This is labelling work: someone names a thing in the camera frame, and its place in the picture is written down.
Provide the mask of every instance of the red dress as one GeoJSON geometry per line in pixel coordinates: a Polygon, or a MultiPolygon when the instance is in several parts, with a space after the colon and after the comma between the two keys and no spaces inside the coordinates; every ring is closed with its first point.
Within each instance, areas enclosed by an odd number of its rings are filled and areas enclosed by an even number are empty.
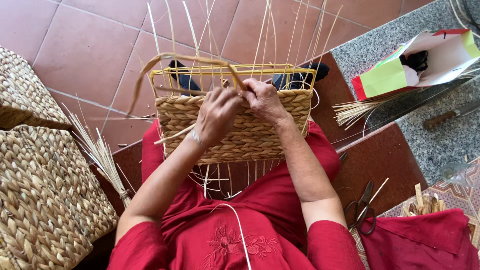
{"type": "MultiPolygon", "coordinates": [[[[158,123],[145,133],[142,178],[163,162],[158,123]]],[[[333,180],[340,161],[320,127],[309,122],[307,143],[333,180]]],[[[308,231],[308,255],[300,200],[285,162],[260,177],[230,202],[206,199],[190,178],[179,188],[161,227],[143,222],[117,243],[109,269],[364,269],[348,230],[332,221],[317,221],[308,231]],[[244,243],[235,212],[240,220],[244,243]]]]}

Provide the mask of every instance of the foot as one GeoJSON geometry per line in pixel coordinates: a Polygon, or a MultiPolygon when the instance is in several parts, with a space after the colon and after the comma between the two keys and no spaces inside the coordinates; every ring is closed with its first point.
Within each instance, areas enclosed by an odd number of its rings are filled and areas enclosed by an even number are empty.
{"type": "MultiPolygon", "coordinates": [[[[308,64],[305,64],[303,66],[301,66],[301,68],[308,68],[309,67],[309,63],[308,64]]],[[[325,78],[327,75],[328,75],[328,72],[330,71],[330,69],[328,68],[327,65],[325,65],[324,63],[313,63],[312,66],[310,67],[310,69],[315,69],[317,70],[318,68],[318,72],[315,76],[315,81],[318,82],[320,81],[321,79],[325,78]]],[[[312,84],[312,78],[313,78],[313,75],[311,73],[294,73],[293,76],[290,74],[290,81],[293,83],[291,83],[287,88],[289,89],[300,89],[300,86],[302,85],[301,82],[303,82],[303,80],[305,80],[306,83],[308,84],[312,84]]],[[[279,76],[278,79],[275,80],[274,82],[274,85],[275,87],[277,87],[277,89],[282,89],[285,84],[287,83],[287,75],[283,76],[283,80],[281,79],[281,75],[279,76]]]]}
{"type": "MultiPolygon", "coordinates": [[[[170,64],[168,64],[168,66],[170,68],[175,68],[175,61],[174,60],[170,61],[170,64]]],[[[177,67],[179,67],[179,68],[180,67],[185,67],[185,65],[183,65],[182,63],[177,61],[177,67]]],[[[179,73],[189,73],[190,71],[181,70],[181,71],[178,71],[178,72],[179,73]]],[[[175,73],[171,74],[171,76],[174,80],[177,80],[177,75],[175,73]]],[[[198,85],[192,80],[190,75],[179,74],[178,82],[180,83],[180,85],[183,89],[189,89],[189,85],[190,85],[190,90],[201,91],[200,87],[198,87],[198,85]]]]}

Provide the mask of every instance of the silver bracelet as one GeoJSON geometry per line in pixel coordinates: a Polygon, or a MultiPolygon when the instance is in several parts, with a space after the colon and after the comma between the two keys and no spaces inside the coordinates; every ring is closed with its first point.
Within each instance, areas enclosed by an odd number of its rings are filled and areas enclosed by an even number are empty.
{"type": "Polygon", "coordinates": [[[191,130],[190,131],[190,135],[192,135],[192,138],[202,147],[202,148],[206,148],[205,145],[202,143],[202,141],[200,140],[200,136],[194,131],[194,130],[191,130]]]}

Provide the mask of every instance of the braided weaving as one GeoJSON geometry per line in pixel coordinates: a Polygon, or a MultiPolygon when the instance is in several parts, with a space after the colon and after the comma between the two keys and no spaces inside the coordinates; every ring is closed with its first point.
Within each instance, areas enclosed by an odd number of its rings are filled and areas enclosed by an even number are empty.
{"type": "MultiPolygon", "coordinates": [[[[304,136],[307,135],[308,114],[313,91],[280,90],[278,97],[285,109],[293,116],[304,136]]],[[[163,137],[172,136],[195,123],[203,96],[160,96],[155,99],[158,119],[163,137]]],[[[179,135],[165,143],[168,156],[185,138],[179,135]]],[[[197,164],[240,162],[245,160],[281,159],[283,148],[276,130],[256,118],[248,104],[237,110],[233,129],[217,145],[210,147],[197,164]]]]}
{"type": "Polygon", "coordinates": [[[27,60],[0,47],[0,127],[18,124],[67,129],[67,116],[27,60]]]}
{"type": "Polygon", "coordinates": [[[0,265],[71,269],[118,216],[67,131],[0,131],[0,265]]]}

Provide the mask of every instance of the embroidery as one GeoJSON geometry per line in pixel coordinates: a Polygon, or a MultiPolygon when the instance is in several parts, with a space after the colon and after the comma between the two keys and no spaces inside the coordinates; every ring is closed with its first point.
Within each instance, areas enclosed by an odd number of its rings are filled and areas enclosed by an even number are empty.
{"type": "MultiPolygon", "coordinates": [[[[213,251],[205,256],[205,263],[198,269],[211,270],[215,268],[212,263],[215,261],[217,253],[220,253],[222,257],[226,257],[228,254],[242,255],[243,243],[241,235],[237,235],[234,229],[230,229],[227,234],[227,226],[222,225],[215,230],[215,237],[208,241],[207,244],[213,248],[213,251]]],[[[264,236],[257,237],[257,234],[250,234],[245,237],[245,245],[247,252],[250,255],[258,255],[259,258],[264,259],[267,257],[267,253],[277,252],[278,248],[275,247],[278,244],[275,238],[268,239],[264,236]]]]}
{"type": "Polygon", "coordinates": [[[277,252],[278,248],[275,247],[275,244],[278,244],[275,238],[265,239],[264,236],[256,238],[256,234],[251,234],[245,237],[245,244],[247,246],[248,254],[258,255],[259,258],[264,259],[267,257],[267,253],[277,252]]]}

